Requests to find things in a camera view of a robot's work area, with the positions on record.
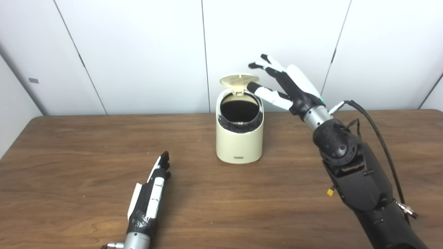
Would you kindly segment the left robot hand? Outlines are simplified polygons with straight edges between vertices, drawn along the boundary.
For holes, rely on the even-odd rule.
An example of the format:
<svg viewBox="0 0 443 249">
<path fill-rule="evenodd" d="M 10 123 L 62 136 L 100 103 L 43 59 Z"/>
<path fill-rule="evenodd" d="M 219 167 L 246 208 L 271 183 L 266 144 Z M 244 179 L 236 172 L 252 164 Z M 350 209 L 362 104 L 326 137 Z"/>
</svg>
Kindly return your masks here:
<svg viewBox="0 0 443 249">
<path fill-rule="evenodd" d="M 152 237 L 157 230 L 157 214 L 163 187 L 171 177 L 170 157 L 165 151 L 155 162 L 145 183 L 137 183 L 128 209 L 126 233 L 140 233 Z"/>
</svg>

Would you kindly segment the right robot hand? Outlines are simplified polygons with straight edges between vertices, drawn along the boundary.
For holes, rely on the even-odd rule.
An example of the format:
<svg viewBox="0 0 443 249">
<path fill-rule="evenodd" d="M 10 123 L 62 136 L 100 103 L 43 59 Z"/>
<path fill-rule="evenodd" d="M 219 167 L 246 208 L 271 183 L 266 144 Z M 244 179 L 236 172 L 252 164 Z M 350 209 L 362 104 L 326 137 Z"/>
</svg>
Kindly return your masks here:
<svg viewBox="0 0 443 249">
<path fill-rule="evenodd" d="M 319 91 L 297 66 L 290 64 L 285 68 L 270 55 L 265 54 L 261 55 L 261 59 L 262 61 L 250 63 L 248 67 L 266 71 L 284 92 L 274 91 L 253 82 L 247 85 L 249 92 L 301 118 L 309 113 L 310 109 L 326 106 Z"/>
</svg>

